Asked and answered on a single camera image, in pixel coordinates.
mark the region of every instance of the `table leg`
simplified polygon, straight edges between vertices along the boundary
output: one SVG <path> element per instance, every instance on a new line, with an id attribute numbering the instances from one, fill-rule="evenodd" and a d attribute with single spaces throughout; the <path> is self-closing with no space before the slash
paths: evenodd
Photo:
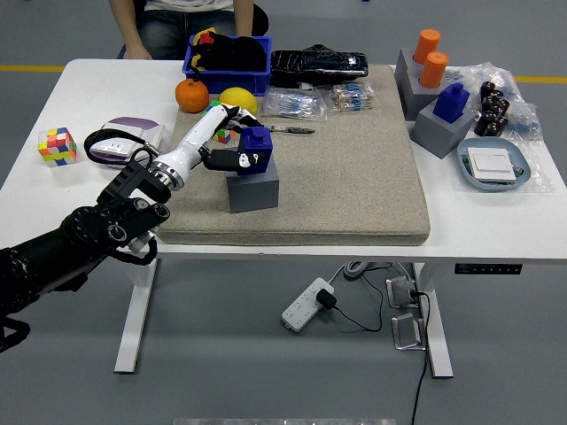
<path id="1" fill-rule="evenodd" d="M 429 342 L 428 353 L 433 377 L 452 378 L 453 368 L 449 358 L 443 323 L 441 322 L 437 295 L 435 294 L 435 281 L 438 282 L 443 275 L 447 275 L 450 272 L 450 266 L 417 263 L 414 264 L 414 269 L 416 271 L 417 289 L 425 292 L 429 296 L 431 303 L 428 303 L 427 297 L 419 297 L 423 321 L 429 315 L 427 340 Z"/>
<path id="2" fill-rule="evenodd" d="M 114 366 L 114 372 L 117 374 L 133 374 L 136 368 L 138 349 L 144 332 L 145 315 L 157 265 L 157 259 L 153 260 L 149 266 L 125 265 L 126 274 L 134 283 L 134 289 L 118 349 L 118 358 Z"/>

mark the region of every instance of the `blue plastic crate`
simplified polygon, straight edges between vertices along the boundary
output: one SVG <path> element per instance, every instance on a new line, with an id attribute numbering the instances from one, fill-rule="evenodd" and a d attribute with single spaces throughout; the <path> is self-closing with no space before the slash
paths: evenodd
<path id="1" fill-rule="evenodd" d="M 266 87 L 269 85 L 269 74 L 271 71 L 270 59 L 272 56 L 272 38 L 271 37 L 252 37 L 258 40 L 266 51 L 267 63 L 266 70 L 262 72 L 251 71 L 200 71 L 198 78 L 206 85 L 211 94 L 221 94 L 224 90 L 231 87 L 241 87 L 253 93 L 255 96 L 264 96 Z M 187 48 L 185 61 L 183 62 L 183 73 L 187 78 L 193 78 L 195 73 L 189 68 L 193 52 L 190 47 Z"/>

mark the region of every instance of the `rubik's cube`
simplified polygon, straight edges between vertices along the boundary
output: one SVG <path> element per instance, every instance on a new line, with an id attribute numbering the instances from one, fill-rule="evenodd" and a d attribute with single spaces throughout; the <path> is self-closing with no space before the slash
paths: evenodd
<path id="1" fill-rule="evenodd" d="M 77 162 L 77 145 L 66 127 L 42 131 L 37 150 L 48 166 L 66 166 Z"/>
<path id="2" fill-rule="evenodd" d="M 202 113 L 202 117 L 205 116 L 205 114 L 209 111 L 209 109 L 211 109 L 213 106 L 217 106 L 219 104 L 222 104 L 221 102 L 219 102 L 218 100 L 214 100 L 213 102 L 211 102 L 210 105 L 207 106 L 207 108 L 203 111 Z M 219 131 L 217 131 L 214 136 L 213 136 L 213 140 L 216 140 L 217 142 L 220 142 L 222 144 L 227 144 L 228 142 L 230 142 L 230 139 L 232 137 L 234 137 L 235 135 L 237 135 L 237 132 L 234 130 L 226 130 L 224 128 L 221 128 Z"/>

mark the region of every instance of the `orange cylinder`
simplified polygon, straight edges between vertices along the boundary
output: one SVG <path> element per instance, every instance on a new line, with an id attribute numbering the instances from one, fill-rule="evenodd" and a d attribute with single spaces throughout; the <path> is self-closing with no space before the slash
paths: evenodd
<path id="1" fill-rule="evenodd" d="M 436 89 L 441 84 L 445 68 L 449 63 L 449 56 L 440 51 L 432 51 L 427 55 L 423 64 L 423 71 L 419 83 L 427 89 Z"/>
<path id="2" fill-rule="evenodd" d="M 439 31 L 436 29 L 424 29 L 419 35 L 416 52 L 414 53 L 414 61 L 424 65 L 425 60 L 427 60 L 427 55 L 437 50 L 439 40 L 441 40 Z"/>

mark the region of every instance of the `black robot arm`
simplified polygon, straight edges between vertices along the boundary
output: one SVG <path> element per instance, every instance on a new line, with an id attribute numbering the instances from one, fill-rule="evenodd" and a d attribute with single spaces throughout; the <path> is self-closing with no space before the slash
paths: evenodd
<path id="1" fill-rule="evenodd" d="M 140 188 L 164 201 L 170 196 L 169 189 L 132 160 L 105 188 L 95 206 L 77 208 L 59 228 L 0 251 L 0 352 L 29 333 L 26 323 L 8 318 L 9 314 L 53 290 L 77 291 L 109 256 L 138 265 L 155 259 L 154 238 L 144 257 L 119 251 L 169 218 L 163 204 L 150 205 L 142 198 L 127 197 Z M 14 332 L 7 334 L 4 328 Z"/>

